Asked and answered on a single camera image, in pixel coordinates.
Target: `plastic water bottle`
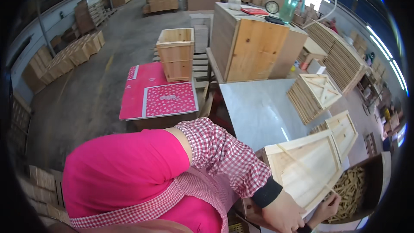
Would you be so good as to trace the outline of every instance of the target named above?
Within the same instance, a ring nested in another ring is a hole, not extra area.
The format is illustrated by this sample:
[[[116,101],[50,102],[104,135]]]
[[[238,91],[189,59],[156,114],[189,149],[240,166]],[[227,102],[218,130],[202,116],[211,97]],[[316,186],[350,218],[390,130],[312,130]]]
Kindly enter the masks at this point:
[[[286,24],[292,22],[293,16],[295,15],[295,8],[300,0],[285,0],[282,9],[279,12],[279,18]]]

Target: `white hose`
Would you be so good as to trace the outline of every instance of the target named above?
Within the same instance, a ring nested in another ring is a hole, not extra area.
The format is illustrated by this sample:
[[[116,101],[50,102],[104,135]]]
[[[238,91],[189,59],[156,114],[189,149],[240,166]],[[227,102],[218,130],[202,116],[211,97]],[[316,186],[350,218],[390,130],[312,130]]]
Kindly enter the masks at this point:
[[[325,15],[323,18],[319,18],[318,20],[313,21],[312,23],[308,23],[307,25],[303,26],[302,29],[305,29],[305,28],[309,27],[310,25],[312,25],[316,22],[319,22],[322,19],[327,18],[331,13],[333,13],[335,11],[336,5],[337,5],[337,0],[335,0],[334,8],[332,8],[332,10],[327,15]]]

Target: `concrete floor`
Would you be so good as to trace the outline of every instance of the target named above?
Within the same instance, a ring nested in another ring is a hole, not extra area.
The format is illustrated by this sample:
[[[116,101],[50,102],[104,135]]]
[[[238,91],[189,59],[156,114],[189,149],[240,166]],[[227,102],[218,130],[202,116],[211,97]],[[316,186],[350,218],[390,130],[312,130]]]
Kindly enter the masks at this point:
[[[118,119],[129,68],[152,61],[154,45],[162,29],[190,27],[186,12],[142,18],[145,0],[132,0],[99,28],[106,44],[90,60],[58,78],[38,93],[31,106],[27,156],[30,164],[63,170],[66,156],[90,139],[133,131]],[[374,132],[382,146],[374,116],[367,117],[356,90],[341,98],[330,111],[348,109],[359,132],[349,153],[350,165],[368,157],[363,136]]]

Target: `red gingham fabric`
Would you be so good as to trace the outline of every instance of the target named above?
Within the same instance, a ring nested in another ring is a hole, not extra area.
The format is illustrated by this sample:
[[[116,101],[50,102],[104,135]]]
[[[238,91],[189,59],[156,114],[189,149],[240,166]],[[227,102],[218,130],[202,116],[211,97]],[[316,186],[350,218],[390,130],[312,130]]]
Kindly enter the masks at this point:
[[[187,172],[148,202],[94,216],[70,218],[71,225],[97,228],[157,219],[188,195],[211,204],[223,220],[221,232],[228,232],[224,190],[199,169],[206,169],[209,175],[226,174],[231,188],[242,198],[251,197],[266,184],[270,169],[256,158],[250,147],[208,118],[180,122],[175,127],[186,135],[191,145],[193,161]]]

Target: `hand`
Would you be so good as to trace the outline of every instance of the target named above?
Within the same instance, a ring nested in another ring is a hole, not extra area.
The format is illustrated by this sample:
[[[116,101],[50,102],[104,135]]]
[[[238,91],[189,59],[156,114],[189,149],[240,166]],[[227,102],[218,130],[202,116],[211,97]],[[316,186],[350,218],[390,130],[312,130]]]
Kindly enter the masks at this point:
[[[262,209],[263,218],[280,233],[292,233],[299,227],[303,228],[305,223],[301,214],[306,210],[300,207],[285,191],[280,194],[269,205]]]
[[[332,217],[338,212],[339,202],[341,197],[338,194],[331,194],[329,198],[321,202],[308,222],[308,226],[314,229],[322,221]]]

